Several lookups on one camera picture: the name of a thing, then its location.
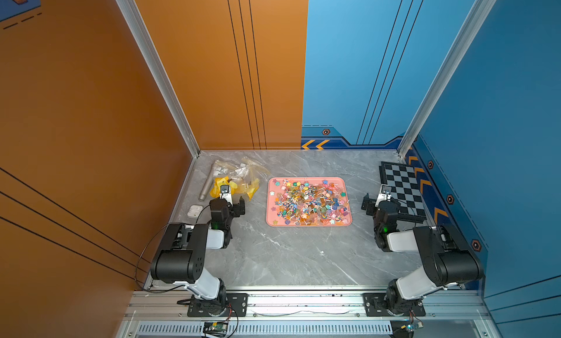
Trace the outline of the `green circuit board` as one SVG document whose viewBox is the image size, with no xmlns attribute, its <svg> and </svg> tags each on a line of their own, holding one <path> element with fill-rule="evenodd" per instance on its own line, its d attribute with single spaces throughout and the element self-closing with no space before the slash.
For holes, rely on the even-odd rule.
<svg viewBox="0 0 561 338">
<path fill-rule="evenodd" d="M 392 336 L 394 338 L 413 338 L 414 332 L 423 329 L 423 323 L 392 322 Z"/>
<path fill-rule="evenodd" d="M 204 322 L 203 337 L 225 338 L 228 335 L 229 324 L 225 321 Z"/>
</svg>

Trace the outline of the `black white chessboard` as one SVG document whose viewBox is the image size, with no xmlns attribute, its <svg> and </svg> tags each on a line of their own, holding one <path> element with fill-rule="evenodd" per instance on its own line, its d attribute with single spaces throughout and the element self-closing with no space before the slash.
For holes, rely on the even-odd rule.
<svg viewBox="0 0 561 338">
<path fill-rule="evenodd" d="M 380 166 L 383 191 L 390 191 L 391 200 L 396 200 L 400 215 L 405 221 L 423 223 L 426 220 L 425 206 L 412 166 L 401 163 L 382 162 Z"/>
</svg>

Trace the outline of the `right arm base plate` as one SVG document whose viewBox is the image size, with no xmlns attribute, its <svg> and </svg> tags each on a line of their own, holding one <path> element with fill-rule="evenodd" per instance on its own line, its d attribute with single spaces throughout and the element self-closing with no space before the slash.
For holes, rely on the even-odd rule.
<svg viewBox="0 0 561 338">
<path fill-rule="evenodd" d="M 364 293 L 362 294 L 365 312 L 368 317 L 408 317 L 413 313 L 416 317 L 425 317 L 425 306 L 422 300 L 404 300 L 388 298 L 386 294 Z"/>
</svg>

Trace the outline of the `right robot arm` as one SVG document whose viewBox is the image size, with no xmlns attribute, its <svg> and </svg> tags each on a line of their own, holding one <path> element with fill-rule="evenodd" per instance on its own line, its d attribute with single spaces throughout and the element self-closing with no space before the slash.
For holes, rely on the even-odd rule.
<svg viewBox="0 0 561 338">
<path fill-rule="evenodd" d="M 386 253 L 418 253 L 422 265 L 409 275 L 390 281 L 385 293 L 364 294 L 368 316 L 423 315 L 422 300 L 450 286 L 484 277 L 482 262 L 463 235 L 453 226 L 420 226 L 399 231 L 399 221 L 422 223 L 423 218 L 404 215 L 400 202 L 387 193 L 363 198 L 361 209 L 373 218 L 375 242 Z"/>
</svg>

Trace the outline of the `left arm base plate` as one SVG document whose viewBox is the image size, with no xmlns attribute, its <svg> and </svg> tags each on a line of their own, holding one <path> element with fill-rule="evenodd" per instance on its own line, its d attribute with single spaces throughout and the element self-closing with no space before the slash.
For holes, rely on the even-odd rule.
<svg viewBox="0 0 561 338">
<path fill-rule="evenodd" d="M 187 316 L 190 318 L 226 318 L 229 315 L 243 318 L 248 308 L 248 294 L 219 294 L 217 299 L 197 299 L 193 295 L 188 302 Z"/>
</svg>

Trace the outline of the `right aluminium corner post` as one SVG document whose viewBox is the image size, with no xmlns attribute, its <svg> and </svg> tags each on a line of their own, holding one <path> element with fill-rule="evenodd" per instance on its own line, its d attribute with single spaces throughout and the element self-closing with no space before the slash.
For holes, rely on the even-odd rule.
<svg viewBox="0 0 561 338">
<path fill-rule="evenodd" d="M 435 75 L 416 114 L 413 116 L 413 120 L 406 130 L 400 146 L 397 148 L 397 153 L 401 159 L 406 158 L 407 152 L 412 147 L 416 137 L 420 134 L 432 110 L 435 108 L 439 98 L 446 89 L 496 2 L 497 0 L 475 0 L 473 3 L 438 73 Z"/>
</svg>

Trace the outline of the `left aluminium corner post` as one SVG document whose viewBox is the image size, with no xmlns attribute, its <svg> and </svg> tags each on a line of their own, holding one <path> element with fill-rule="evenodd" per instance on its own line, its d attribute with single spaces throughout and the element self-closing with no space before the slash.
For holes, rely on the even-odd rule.
<svg viewBox="0 0 561 338">
<path fill-rule="evenodd" d="M 200 147 L 135 0 L 115 0 L 193 158 Z"/>
</svg>

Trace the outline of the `yellow duck ziploc bag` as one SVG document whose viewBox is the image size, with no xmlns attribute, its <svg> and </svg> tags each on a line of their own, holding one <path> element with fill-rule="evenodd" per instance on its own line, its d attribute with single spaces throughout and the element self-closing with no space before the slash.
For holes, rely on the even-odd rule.
<svg viewBox="0 0 561 338">
<path fill-rule="evenodd" d="M 230 192 L 235 193 L 239 189 L 238 183 L 234 180 L 235 172 L 238 168 L 235 165 L 223 161 L 215 161 L 211 173 L 212 186 L 210 196 L 217 198 L 222 194 L 223 186 L 230 187 Z"/>
<path fill-rule="evenodd" d="M 244 157 L 241 164 L 228 174 L 231 192 L 251 200 L 270 174 L 270 170 L 260 162 Z"/>
</svg>

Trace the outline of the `left green circuit board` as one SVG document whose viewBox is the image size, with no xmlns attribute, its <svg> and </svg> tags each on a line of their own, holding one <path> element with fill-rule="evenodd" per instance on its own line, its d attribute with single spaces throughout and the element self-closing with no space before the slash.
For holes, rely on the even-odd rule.
<svg viewBox="0 0 561 338">
<path fill-rule="evenodd" d="M 225 321 L 204 322 L 203 337 L 225 338 L 228 335 L 229 324 Z"/>
</svg>

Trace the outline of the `right green circuit board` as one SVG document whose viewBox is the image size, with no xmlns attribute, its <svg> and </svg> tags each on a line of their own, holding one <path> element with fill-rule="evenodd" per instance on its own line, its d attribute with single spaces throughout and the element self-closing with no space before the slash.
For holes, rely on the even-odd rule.
<svg viewBox="0 0 561 338">
<path fill-rule="evenodd" d="M 423 329 L 423 323 L 392 322 L 392 336 L 394 338 L 413 338 L 414 332 Z"/>
</svg>

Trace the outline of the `aluminium corner post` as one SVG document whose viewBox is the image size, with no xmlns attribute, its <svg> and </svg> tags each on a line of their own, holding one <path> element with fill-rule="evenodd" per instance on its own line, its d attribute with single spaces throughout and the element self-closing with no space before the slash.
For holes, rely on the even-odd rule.
<svg viewBox="0 0 561 338">
<path fill-rule="evenodd" d="M 438 73 L 435 75 L 416 114 L 413 116 L 413 120 L 406 130 L 400 146 L 397 148 L 397 153 L 401 159 L 406 158 L 407 152 L 412 147 L 416 137 L 420 134 L 432 110 L 435 108 L 439 98 L 446 89 L 496 2 L 497 0 L 475 0 L 473 3 Z"/>
<path fill-rule="evenodd" d="M 115 0 L 193 158 L 200 147 L 135 0 Z"/>
</svg>

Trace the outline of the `white earbuds case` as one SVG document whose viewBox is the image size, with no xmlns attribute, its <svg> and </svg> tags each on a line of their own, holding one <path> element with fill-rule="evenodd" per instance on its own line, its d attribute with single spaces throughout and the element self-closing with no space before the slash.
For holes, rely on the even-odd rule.
<svg viewBox="0 0 561 338">
<path fill-rule="evenodd" d="M 198 204 L 191 205 L 187 211 L 187 217 L 197 219 L 201 215 L 203 209 L 204 206 L 202 205 L 198 205 Z"/>
</svg>

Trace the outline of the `aluminium front rail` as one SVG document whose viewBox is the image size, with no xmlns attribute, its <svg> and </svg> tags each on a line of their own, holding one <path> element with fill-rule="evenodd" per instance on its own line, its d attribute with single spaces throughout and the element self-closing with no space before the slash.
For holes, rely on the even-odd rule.
<svg viewBox="0 0 561 338">
<path fill-rule="evenodd" d="M 380 287 L 367 286 L 238 286 L 229 290 L 247 294 L 243 307 L 246 319 L 367 320 L 405 319 L 408 314 L 390 315 L 384 308 L 369 304 L 365 294 L 383 297 Z M 124 320 L 188 320 L 188 307 L 177 304 L 188 291 L 148 294 L 135 291 Z M 428 320 L 489 320 L 489 313 L 476 291 L 451 289 L 425 297 L 419 305 Z"/>
</svg>

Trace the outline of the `pink plastic tray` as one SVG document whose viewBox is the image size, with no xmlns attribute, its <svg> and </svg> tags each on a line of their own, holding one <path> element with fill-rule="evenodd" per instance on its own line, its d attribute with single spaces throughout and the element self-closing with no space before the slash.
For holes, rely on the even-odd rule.
<svg viewBox="0 0 561 338">
<path fill-rule="evenodd" d="M 273 177 L 267 193 L 266 222 L 272 227 L 353 223 L 349 194 L 340 177 Z"/>
</svg>

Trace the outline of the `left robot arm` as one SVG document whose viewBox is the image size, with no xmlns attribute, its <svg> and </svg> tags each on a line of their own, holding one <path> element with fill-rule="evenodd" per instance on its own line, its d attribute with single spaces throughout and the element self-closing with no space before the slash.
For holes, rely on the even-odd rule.
<svg viewBox="0 0 561 338">
<path fill-rule="evenodd" d="M 224 198 L 209 203 L 210 220 L 187 225 L 173 223 L 166 228 L 150 265 L 150 276 L 191 292 L 177 304 L 188 307 L 188 316 L 222 317 L 241 308 L 245 294 L 229 295 L 224 281 L 205 267 L 207 250 L 226 249 L 232 240 L 232 221 L 245 214 L 245 200 L 231 203 Z"/>
</svg>

